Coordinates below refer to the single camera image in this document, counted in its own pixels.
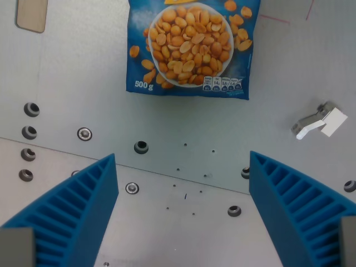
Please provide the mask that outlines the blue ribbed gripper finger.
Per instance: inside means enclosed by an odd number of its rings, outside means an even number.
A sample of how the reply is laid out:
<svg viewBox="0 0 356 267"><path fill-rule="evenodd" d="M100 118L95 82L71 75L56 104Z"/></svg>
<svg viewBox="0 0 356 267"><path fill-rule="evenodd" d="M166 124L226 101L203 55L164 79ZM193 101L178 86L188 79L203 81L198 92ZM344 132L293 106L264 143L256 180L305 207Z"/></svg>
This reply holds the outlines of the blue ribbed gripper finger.
<svg viewBox="0 0 356 267"><path fill-rule="evenodd" d="M94 266L118 194L110 154L47 191L3 228L34 231L36 266Z"/></svg>
<svg viewBox="0 0 356 267"><path fill-rule="evenodd" d="M341 266L339 225L354 202L255 151L249 192L283 266Z"/></svg>

